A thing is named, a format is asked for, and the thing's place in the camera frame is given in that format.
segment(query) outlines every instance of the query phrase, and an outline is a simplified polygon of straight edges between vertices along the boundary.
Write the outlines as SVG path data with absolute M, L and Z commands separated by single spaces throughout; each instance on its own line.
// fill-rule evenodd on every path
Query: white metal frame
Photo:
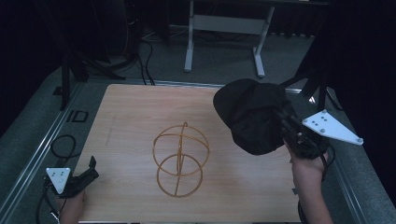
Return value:
M 260 35 L 260 42 L 257 47 L 253 47 L 254 62 L 256 64 L 257 76 L 264 77 L 264 67 L 262 65 L 262 46 L 271 24 L 275 7 L 270 7 L 265 20 L 243 19 L 232 17 L 218 17 L 194 14 L 194 1 L 190 1 L 190 19 L 189 19 L 189 44 L 187 46 L 186 62 L 184 71 L 192 70 L 193 54 L 193 31 L 207 30 L 238 34 Z

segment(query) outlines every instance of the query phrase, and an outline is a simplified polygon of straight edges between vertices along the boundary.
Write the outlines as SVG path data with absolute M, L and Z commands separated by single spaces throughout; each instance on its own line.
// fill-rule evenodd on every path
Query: desk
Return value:
M 267 36 L 268 29 L 271 24 L 276 5 L 291 5 L 291 6 L 311 6 L 311 7 L 326 7 L 330 2 L 317 2 L 309 0 L 245 0 L 245 1 L 216 1 L 230 4 L 250 4 L 250 5 L 266 5 L 270 6 L 266 12 L 265 20 L 246 19 L 246 18 L 232 18 L 219 17 L 211 15 L 198 15 L 194 13 L 194 1 L 190 1 L 190 18 L 189 18 L 189 43 L 187 46 L 186 60 L 184 63 L 184 71 L 190 72 L 192 70 L 192 55 L 193 55 L 193 31 L 206 30 L 217 32 L 229 32 L 237 34 L 259 35 L 260 40 L 256 47 L 253 47 L 252 53 L 256 65 L 257 76 L 264 77 L 264 67 L 262 65 L 262 46 Z
M 75 171 L 96 158 L 100 176 L 87 188 L 81 221 L 300 221 L 288 151 L 252 156 L 240 149 L 214 109 L 217 90 L 110 85 Z M 157 184 L 152 146 L 161 131 L 185 121 L 206 136 L 210 154 L 200 188 L 174 198 Z

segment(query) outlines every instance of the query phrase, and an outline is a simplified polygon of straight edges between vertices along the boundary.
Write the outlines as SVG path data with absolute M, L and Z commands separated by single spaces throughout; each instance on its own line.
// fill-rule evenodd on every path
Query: metal leg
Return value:
M 268 10 L 267 18 L 265 19 L 265 23 L 262 26 L 262 33 L 260 35 L 260 43 L 257 47 L 253 48 L 254 62 L 256 64 L 258 77 L 265 76 L 264 68 L 262 66 L 261 52 L 262 52 L 262 46 L 264 45 L 265 37 L 267 36 L 267 33 L 268 33 L 268 28 L 270 27 L 270 24 L 271 24 L 271 19 L 274 15 L 274 10 L 275 10 L 275 7 L 270 7 L 270 9 Z
M 193 36 L 193 25 L 194 25 L 194 1 L 190 1 L 190 18 L 189 18 L 189 44 L 186 52 L 186 62 L 184 64 L 184 71 L 190 72 L 192 68 L 192 54 L 194 43 L 192 40 Z

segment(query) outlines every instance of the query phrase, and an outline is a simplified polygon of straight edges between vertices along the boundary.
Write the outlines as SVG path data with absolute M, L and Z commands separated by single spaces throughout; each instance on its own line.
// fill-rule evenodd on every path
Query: black cap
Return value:
M 275 109 L 294 112 L 285 88 L 244 78 L 219 89 L 213 105 L 231 129 L 233 141 L 252 155 L 262 155 L 283 145 Z

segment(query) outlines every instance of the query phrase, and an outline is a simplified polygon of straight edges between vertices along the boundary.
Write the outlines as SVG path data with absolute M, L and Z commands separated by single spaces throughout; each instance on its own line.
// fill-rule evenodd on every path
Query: hand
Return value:
M 298 190 L 301 206 L 310 224 L 330 224 L 332 218 L 321 194 L 321 180 L 324 171 L 321 158 L 313 160 L 298 158 L 284 141 L 291 156 L 293 182 Z
M 60 199 L 55 198 L 56 205 L 60 212 L 61 224 L 77 224 L 82 215 L 84 205 L 85 190 L 80 192 L 74 198 Z

